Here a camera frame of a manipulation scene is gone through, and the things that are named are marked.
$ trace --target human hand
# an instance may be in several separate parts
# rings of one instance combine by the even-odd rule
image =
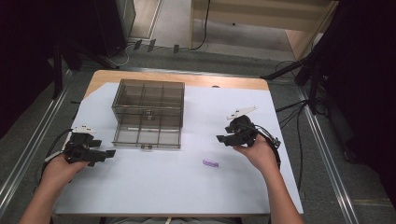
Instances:
[[[262,175],[267,177],[274,171],[278,171],[276,157],[273,150],[261,135],[257,134],[256,140],[251,147],[234,146],[233,149],[244,154]]]
[[[60,194],[64,186],[88,163],[88,161],[68,163],[66,156],[61,154],[52,159],[47,165],[41,177],[40,187]]]

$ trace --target gray floor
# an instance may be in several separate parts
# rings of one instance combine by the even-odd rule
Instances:
[[[120,69],[128,71],[136,68],[152,68],[196,71],[229,74],[236,77],[268,75],[276,70],[276,65],[279,61],[290,60],[290,55],[292,55],[290,50],[288,50],[287,44],[282,44],[279,48],[276,47],[276,43],[285,43],[285,39],[282,35],[279,35],[281,33],[282,31],[276,31],[274,36],[267,36],[269,39],[278,39],[278,41],[274,42],[274,45],[266,47],[268,54],[265,55],[265,58],[252,56],[253,54],[250,55],[251,57],[238,55],[237,53],[240,52],[238,49],[233,50],[234,54],[232,54],[231,51],[228,51],[228,48],[219,48],[216,53],[208,51],[181,51],[178,54],[174,54],[172,49],[167,48],[156,48],[152,52],[147,52],[147,46],[142,46],[139,50],[128,49],[130,60]],[[165,41],[165,37],[157,36],[157,45],[161,44],[159,42],[160,39]],[[234,43],[231,40],[224,41],[224,43]],[[174,42],[173,40],[169,40],[169,43],[175,44]],[[123,63],[126,62],[127,58],[121,52],[111,60],[117,63]],[[282,63],[278,69],[286,65],[287,63]],[[73,121],[72,118],[78,111],[78,105],[70,104],[70,102],[81,101],[92,74],[97,69],[100,69],[100,66],[96,63],[90,60],[84,60],[81,70],[79,72],[73,72],[70,88],[61,104],[59,112],[51,122],[49,130],[41,141],[37,153],[32,155],[32,163],[14,193],[7,210],[0,217],[0,223],[18,222],[25,206],[29,203],[33,195],[32,192],[35,187],[35,177],[37,175],[36,171],[40,167],[47,148],[50,147],[50,144],[58,133],[70,128]],[[297,93],[298,87],[293,84],[292,78],[292,74],[287,74],[278,80],[269,82],[276,108],[300,101]],[[52,88],[52,86],[49,86],[44,90],[36,99],[35,103],[14,124],[8,134],[0,140],[0,152],[2,153],[2,157],[0,157],[0,163],[2,164],[2,169],[0,170],[1,185],[5,183],[13,166],[17,163],[19,156],[34,133],[35,127],[51,103]],[[279,113],[278,120],[282,120],[289,113]],[[364,164],[351,164],[345,161],[340,143],[333,132],[329,120],[326,117],[319,116],[318,121],[326,137],[336,168],[353,203],[359,223],[396,223],[395,210],[380,185],[377,174]],[[300,122],[304,149],[304,169],[300,190],[304,208],[304,220],[306,223],[350,223],[345,221],[306,115],[300,116]],[[298,180],[301,157],[298,148],[296,119],[293,119],[282,129],[282,134],[294,176]],[[98,221],[99,219],[97,217],[55,218],[55,223],[98,223]],[[266,217],[243,217],[243,221],[247,224],[266,223]]]

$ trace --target metal bar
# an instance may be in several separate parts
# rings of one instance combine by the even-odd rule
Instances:
[[[5,184],[2,186],[0,190],[0,219],[6,212],[8,204],[10,203],[15,191],[21,183],[23,176],[27,171],[27,168],[32,162],[33,157],[35,156],[45,134],[47,133],[47,130],[49,129],[55,115],[57,114],[62,102],[64,101],[64,97],[67,94],[67,90],[72,76],[73,74],[70,72],[70,70],[68,70],[64,75],[64,89],[60,92],[59,97],[52,100],[49,104],[46,113],[38,123],[34,133],[32,134],[32,137],[30,138],[20,158],[12,169]]]
[[[298,88],[298,93],[301,100],[308,99],[306,92],[302,90],[302,88],[300,87]],[[309,125],[311,126],[312,132],[317,141],[320,155],[323,159],[330,181],[332,182],[332,188],[334,190],[335,196],[337,197],[337,201],[341,207],[341,211],[344,215],[344,219],[347,224],[359,224],[358,218],[353,208],[353,204],[349,198],[343,180],[341,179],[341,176],[338,173],[337,167],[332,159],[332,153],[330,152],[329,146],[326,143],[326,139],[323,135],[323,132],[320,129],[317,117],[311,113],[308,107],[306,107],[304,110],[306,117],[308,118]]]

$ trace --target forearm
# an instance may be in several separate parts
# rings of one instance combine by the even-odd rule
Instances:
[[[272,223],[304,223],[288,193],[281,173],[274,170],[272,174],[263,176],[268,190]]]
[[[20,224],[46,224],[50,223],[52,207],[60,194],[59,190],[38,187],[35,196],[26,208]]]

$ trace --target small purple object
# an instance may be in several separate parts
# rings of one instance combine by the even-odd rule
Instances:
[[[202,163],[208,166],[219,167],[219,163],[215,161],[203,160]]]

